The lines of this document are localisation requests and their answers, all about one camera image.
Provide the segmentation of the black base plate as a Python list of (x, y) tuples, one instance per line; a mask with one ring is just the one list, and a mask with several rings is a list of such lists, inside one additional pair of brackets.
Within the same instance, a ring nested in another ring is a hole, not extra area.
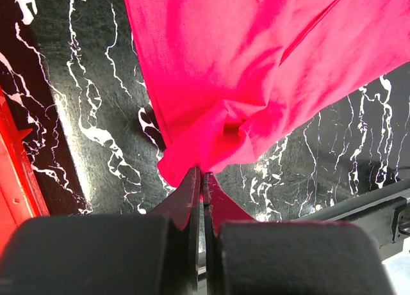
[(337, 203), (297, 218), (297, 221), (344, 221), (362, 228), (386, 260), (404, 248), (409, 238), (400, 230), (409, 218), (409, 179)]

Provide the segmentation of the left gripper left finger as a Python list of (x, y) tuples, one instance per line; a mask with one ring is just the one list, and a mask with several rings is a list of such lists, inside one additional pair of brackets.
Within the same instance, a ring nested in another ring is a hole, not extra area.
[(191, 294), (198, 284), (201, 173), (149, 213), (24, 222), (1, 255), (2, 294)]

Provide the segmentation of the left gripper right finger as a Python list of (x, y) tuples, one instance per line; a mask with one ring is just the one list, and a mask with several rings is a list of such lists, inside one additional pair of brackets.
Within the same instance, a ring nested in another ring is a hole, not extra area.
[(203, 176), (210, 294), (392, 294), (370, 238), (350, 223), (254, 220)]

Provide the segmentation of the red plastic bin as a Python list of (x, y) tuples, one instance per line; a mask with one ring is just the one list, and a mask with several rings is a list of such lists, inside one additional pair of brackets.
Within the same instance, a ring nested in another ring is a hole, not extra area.
[(17, 129), (1, 94), (1, 251), (22, 223), (49, 215), (23, 145), (30, 133), (30, 129)]

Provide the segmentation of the pink t shirt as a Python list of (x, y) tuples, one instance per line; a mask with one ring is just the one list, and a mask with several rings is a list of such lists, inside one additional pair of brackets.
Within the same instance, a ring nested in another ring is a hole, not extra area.
[(255, 162), (409, 61), (409, 0), (125, 0), (161, 176)]

